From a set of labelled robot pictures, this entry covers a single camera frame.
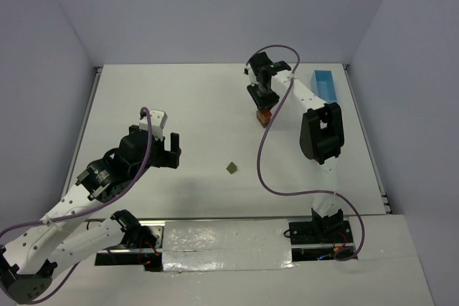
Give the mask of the orange arch block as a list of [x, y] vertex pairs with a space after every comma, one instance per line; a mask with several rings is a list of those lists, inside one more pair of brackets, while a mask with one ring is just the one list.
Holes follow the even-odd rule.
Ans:
[[259, 124], [266, 128], [270, 124], [272, 113], [269, 109], [259, 109], [256, 111], [256, 118]]

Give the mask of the blue plastic box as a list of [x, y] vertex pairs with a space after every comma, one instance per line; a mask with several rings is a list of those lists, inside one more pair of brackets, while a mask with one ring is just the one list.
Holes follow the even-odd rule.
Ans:
[[315, 70], [313, 72], [311, 89], [315, 95], [328, 103], [338, 101], [333, 75], [329, 70]]

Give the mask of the green wedge block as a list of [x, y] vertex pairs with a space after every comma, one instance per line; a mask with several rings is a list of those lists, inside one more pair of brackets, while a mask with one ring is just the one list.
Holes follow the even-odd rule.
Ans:
[[226, 167], [226, 170], [228, 173], [233, 174], [237, 172], [237, 166], [234, 162], [230, 162], [228, 166]]

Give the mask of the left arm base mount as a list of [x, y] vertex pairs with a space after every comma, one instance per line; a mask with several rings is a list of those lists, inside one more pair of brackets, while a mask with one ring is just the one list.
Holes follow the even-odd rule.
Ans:
[[148, 226], [140, 226], [127, 233], [121, 245], [125, 247], [128, 265], [140, 265], [148, 272], [162, 272], [162, 252], [157, 248], [158, 238]]

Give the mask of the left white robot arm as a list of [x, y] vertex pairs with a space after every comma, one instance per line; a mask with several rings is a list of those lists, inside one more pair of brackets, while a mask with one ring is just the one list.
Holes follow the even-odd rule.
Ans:
[[150, 167], [178, 168], [179, 134], [170, 135], [168, 150], [164, 141], [132, 125], [117, 148], [89, 163], [58, 204], [1, 247], [3, 292], [20, 305], [33, 305], [59, 274], [100, 250], [140, 244], [154, 249], [154, 233], [126, 209], [83, 233], [75, 231], [92, 212], [132, 188]]

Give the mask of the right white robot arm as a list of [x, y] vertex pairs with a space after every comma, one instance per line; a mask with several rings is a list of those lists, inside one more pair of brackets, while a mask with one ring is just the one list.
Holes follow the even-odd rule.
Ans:
[[303, 155], [317, 162], [325, 172], [333, 172], [336, 160], [344, 146], [344, 127], [341, 107], [337, 102], [326, 102], [301, 82], [295, 81], [299, 64], [290, 67], [287, 62], [273, 62], [264, 49], [248, 59], [244, 73], [250, 76], [247, 86], [257, 107], [257, 119], [265, 129], [257, 150], [256, 170], [262, 187], [277, 196], [326, 194], [341, 198], [332, 190], [310, 190], [295, 193], [274, 191], [264, 182], [261, 172], [262, 149], [269, 130], [289, 95], [295, 96], [302, 115], [299, 145]]

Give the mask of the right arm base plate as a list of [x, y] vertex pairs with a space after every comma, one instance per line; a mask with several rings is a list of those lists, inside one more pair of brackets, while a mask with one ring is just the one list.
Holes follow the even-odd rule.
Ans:
[[307, 244], [348, 244], [353, 242], [353, 235], [348, 221], [330, 229], [319, 229], [312, 221], [295, 221], [288, 224], [285, 236], [292, 245]]

